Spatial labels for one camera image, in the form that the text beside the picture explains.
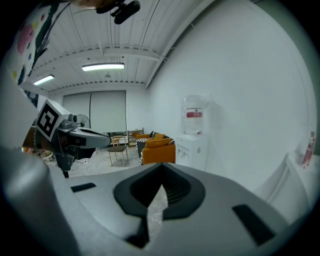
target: ceiling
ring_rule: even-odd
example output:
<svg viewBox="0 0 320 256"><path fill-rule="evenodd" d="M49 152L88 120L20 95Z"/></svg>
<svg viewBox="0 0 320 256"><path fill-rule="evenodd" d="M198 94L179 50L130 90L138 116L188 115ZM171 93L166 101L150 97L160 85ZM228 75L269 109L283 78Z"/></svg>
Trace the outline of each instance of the ceiling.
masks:
<svg viewBox="0 0 320 256"><path fill-rule="evenodd" d="M53 80L39 85L48 92L99 83L147 87L174 42L214 0L139 1L140 11L120 25L114 23L110 12L96 14L71 4L52 28L47 51L37 60L29 81L54 75ZM61 4L57 13L65 5ZM124 63L124 69L81 69L113 62Z"/></svg>

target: sofa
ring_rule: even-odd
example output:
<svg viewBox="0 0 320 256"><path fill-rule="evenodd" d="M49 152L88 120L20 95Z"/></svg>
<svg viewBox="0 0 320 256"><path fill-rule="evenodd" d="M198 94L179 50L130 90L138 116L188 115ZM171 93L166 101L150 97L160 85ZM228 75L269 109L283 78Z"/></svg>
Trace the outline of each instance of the sofa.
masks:
<svg viewBox="0 0 320 256"><path fill-rule="evenodd" d="M153 131L150 134L136 136L136 148L138 149L140 165L164 162L174 163L176 161L176 146L174 140L168 136L164 136L163 139L158 139L157 134L160 135L160 133ZM164 141L166 141L165 143L170 142L169 144L161 145ZM147 143L152 143L153 146L148 147Z"/></svg>

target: ceiling beam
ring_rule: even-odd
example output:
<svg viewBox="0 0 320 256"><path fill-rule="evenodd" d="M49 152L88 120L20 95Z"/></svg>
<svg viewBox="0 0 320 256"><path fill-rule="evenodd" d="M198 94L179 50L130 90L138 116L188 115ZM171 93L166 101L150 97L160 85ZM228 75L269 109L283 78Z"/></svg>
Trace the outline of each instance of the ceiling beam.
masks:
<svg viewBox="0 0 320 256"><path fill-rule="evenodd" d="M166 45L165 49L162 52L162 56L166 56L177 39L181 36L181 34L185 31L185 29L190 25L190 23L203 11L205 10L211 3L215 0L202 0L201 3L198 1L194 2L196 6L190 6L191 12L187 17L182 17L180 22L177 22L176 25L172 28L172 32L168 38L170 38L169 43ZM160 67L163 57L160 58L158 63L155 65L148 81L146 82L146 87L148 87L153 80L158 68Z"/></svg>
<svg viewBox="0 0 320 256"><path fill-rule="evenodd" d="M49 97L49 92L39 86L34 85L28 81L23 82L20 87L28 92L39 94L45 97Z"/></svg>
<svg viewBox="0 0 320 256"><path fill-rule="evenodd" d="M53 70L53 68L60 69L62 63L75 60L75 59L87 59L87 58L95 58L103 55L104 57L129 57L129 58L140 58L146 59L150 61L158 62L161 57L159 57L156 53L149 50L140 50L134 49L136 46L128 46L131 48L107 48L105 47L92 47L86 50L78 50L71 51L62 56L59 56L57 59L52 60L38 68L34 68L31 72L31 78L35 78L36 76L42 75L44 73L48 73Z"/></svg>
<svg viewBox="0 0 320 256"><path fill-rule="evenodd" d="M103 91L126 91L127 89L144 89L145 83L133 82L95 82L80 85L69 86L62 89L52 90L50 94L53 95L71 95L82 94L89 92L103 92Z"/></svg>

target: red label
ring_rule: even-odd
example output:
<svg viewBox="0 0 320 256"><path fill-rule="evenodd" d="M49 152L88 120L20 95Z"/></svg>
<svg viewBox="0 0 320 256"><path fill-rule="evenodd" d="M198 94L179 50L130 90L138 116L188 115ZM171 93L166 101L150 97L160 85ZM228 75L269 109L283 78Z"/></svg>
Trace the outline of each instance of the red label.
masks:
<svg viewBox="0 0 320 256"><path fill-rule="evenodd" d="M186 113L187 118L202 118L202 112L188 112Z"/></svg>

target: orange cushion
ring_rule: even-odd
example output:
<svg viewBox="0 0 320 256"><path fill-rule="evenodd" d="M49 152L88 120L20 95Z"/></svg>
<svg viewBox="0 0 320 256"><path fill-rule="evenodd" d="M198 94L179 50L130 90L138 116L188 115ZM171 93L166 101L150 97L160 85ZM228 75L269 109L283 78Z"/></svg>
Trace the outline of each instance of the orange cushion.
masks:
<svg viewBox="0 0 320 256"><path fill-rule="evenodd" d="M165 146L168 145L171 141L171 138L163 138L163 139L153 139L153 140L149 140L146 141L145 143L145 149L148 148L156 148L156 147L161 147L161 146Z"/></svg>
<svg viewBox="0 0 320 256"><path fill-rule="evenodd" d="M161 134L161 133L156 133L156 134L154 135L154 138L155 138L156 140L162 140L162 139L165 138L165 135L164 135L164 134Z"/></svg>

